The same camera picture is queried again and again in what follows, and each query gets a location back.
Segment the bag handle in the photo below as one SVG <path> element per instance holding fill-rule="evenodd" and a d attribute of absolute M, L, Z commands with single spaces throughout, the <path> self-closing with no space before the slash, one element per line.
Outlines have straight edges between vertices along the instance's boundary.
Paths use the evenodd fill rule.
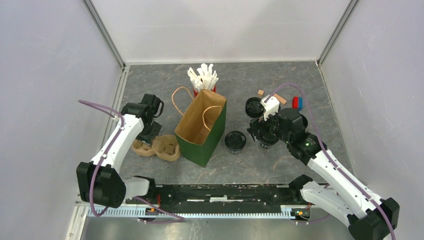
<path fill-rule="evenodd" d="M 190 93 L 190 90 L 187 88 L 187 87 L 185 87 L 185 86 L 180 86 L 179 88 L 177 88 L 175 91 L 173 91 L 173 93 L 172 93 L 172 96 L 171 96 L 171 100 L 172 100 L 172 104 L 173 104 L 173 106 L 176 108 L 176 110 L 182 115 L 182 116 L 184 116 L 184 114 L 181 112 L 181 110 L 177 107 L 177 105 L 175 104 L 175 101 L 174 101 L 174 95 L 175 95 L 175 93 L 176 92 L 178 92 L 180 89 L 185 89 L 186 91 L 187 91 L 187 93 L 190 95 L 190 97 L 191 97 L 191 99 L 192 100 L 194 100 L 194 97 L 192 96 L 192 94 Z"/>
<path fill-rule="evenodd" d="M 211 131 L 211 129 L 208 127 L 208 126 L 206 126 L 206 122 L 205 122 L 205 113 L 206 113 L 206 111 L 208 111 L 209 109 L 211 109 L 211 108 L 223 108 L 222 106 L 210 106 L 210 107 L 208 107 L 208 108 L 206 108 L 204 111 L 203 111 L 203 114 L 201 115 L 201 118 L 203 119 L 203 125 L 205 126 L 205 128 L 207 128 L 208 130 L 209 130 L 209 132 Z"/>

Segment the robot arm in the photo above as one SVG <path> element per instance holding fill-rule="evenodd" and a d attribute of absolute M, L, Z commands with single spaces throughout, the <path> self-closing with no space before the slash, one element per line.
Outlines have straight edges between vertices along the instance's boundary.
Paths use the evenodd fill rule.
<path fill-rule="evenodd" d="M 127 103 L 122 108 L 123 126 L 119 120 L 101 150 L 90 162 L 81 162 L 76 169 L 79 193 L 83 201 L 90 201 L 91 179 L 101 157 L 104 160 L 100 164 L 93 187 L 95 204 L 117 208 L 125 199 L 148 193 L 149 186 L 154 182 L 144 177 L 122 180 L 119 171 L 134 139 L 147 145 L 152 144 L 162 127 L 154 119 L 162 114 L 163 108 L 164 103 L 152 94 L 145 94 L 140 103 Z"/>
<path fill-rule="evenodd" d="M 308 121 L 305 116 L 294 108 L 277 112 L 275 105 L 279 103 L 272 97 L 267 103 L 262 100 L 261 104 L 264 115 L 252 119 L 247 130 L 253 139 L 264 148 L 270 148 L 278 140 L 285 142 L 293 157 L 322 176 L 338 193 L 302 175 L 289 184 L 300 200 L 315 204 L 335 216 L 348 227 L 355 239 L 381 240 L 389 234 L 389 228 L 373 201 L 384 211 L 393 229 L 396 228 L 398 203 L 392 198 L 382 199 L 341 165 L 324 143 L 323 149 L 318 137 L 306 131 Z"/>

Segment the gray floor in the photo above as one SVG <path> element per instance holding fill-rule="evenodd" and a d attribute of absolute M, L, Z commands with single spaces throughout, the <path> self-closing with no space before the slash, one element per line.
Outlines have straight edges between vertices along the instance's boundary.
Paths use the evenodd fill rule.
<path fill-rule="evenodd" d="M 313 210 L 313 219 L 325 216 Z M 129 217 L 88 217 L 82 240 L 352 240 L 335 217 L 307 226 L 286 219 L 187 219 L 182 223 L 142 224 Z"/>
<path fill-rule="evenodd" d="M 156 119 L 162 125 L 159 135 L 174 134 L 181 116 L 171 102 L 171 94 L 180 86 L 190 87 L 187 70 L 189 67 L 197 69 L 199 66 L 200 64 L 131 66 L 121 106 L 128 102 L 140 102 L 146 93 L 157 95 L 165 104 L 162 116 Z M 338 160 L 348 170 L 352 170 L 328 94 L 314 62 L 217 63 L 213 69 L 219 77 L 216 92 L 227 98 L 225 132 L 239 130 L 247 136 L 242 152 L 234 155 L 227 150 L 224 144 L 225 134 L 206 168 L 182 156 L 175 162 L 167 162 L 156 156 L 141 157 L 130 150 L 121 166 L 122 177 L 141 175 L 154 178 L 158 184 L 271 184 L 289 183 L 299 175 L 306 174 L 317 182 L 325 182 L 322 177 L 293 158 L 282 142 L 271 149 L 263 149 L 253 142 L 246 131 L 251 119 L 245 113 L 246 100 L 256 96 L 259 89 L 269 94 L 282 83 L 295 83 L 303 88 L 323 141 Z M 285 106 L 291 107 L 291 99 L 298 93 L 295 88 L 286 87 L 279 95 L 287 100 Z M 191 99 L 182 90 L 176 94 L 175 101 L 185 110 Z M 301 113 L 310 119 L 305 109 Z M 315 132 L 311 126 L 308 130 Z"/>

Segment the bundle of wrapped cutlery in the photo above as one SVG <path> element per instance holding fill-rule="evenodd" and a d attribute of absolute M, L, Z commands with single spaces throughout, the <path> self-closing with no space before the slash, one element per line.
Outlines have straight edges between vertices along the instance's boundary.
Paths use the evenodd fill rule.
<path fill-rule="evenodd" d="M 190 67 L 187 74 L 190 77 L 190 81 L 193 84 L 193 90 L 195 92 L 200 92 L 202 89 L 212 90 L 215 87 L 215 84 L 218 81 L 217 71 L 213 71 L 212 67 L 214 65 L 211 63 L 209 66 L 205 63 L 200 65 L 197 69 L 199 75 L 195 73 L 193 68 Z"/>

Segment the red and blue block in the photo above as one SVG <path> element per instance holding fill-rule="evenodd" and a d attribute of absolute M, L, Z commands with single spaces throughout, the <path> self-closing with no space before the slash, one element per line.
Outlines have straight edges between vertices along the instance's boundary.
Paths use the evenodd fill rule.
<path fill-rule="evenodd" d="M 292 103 L 293 103 L 292 107 L 294 109 L 298 109 L 299 111 L 302 110 L 302 108 L 304 107 L 303 100 L 299 96 L 293 97 L 293 102 Z"/>

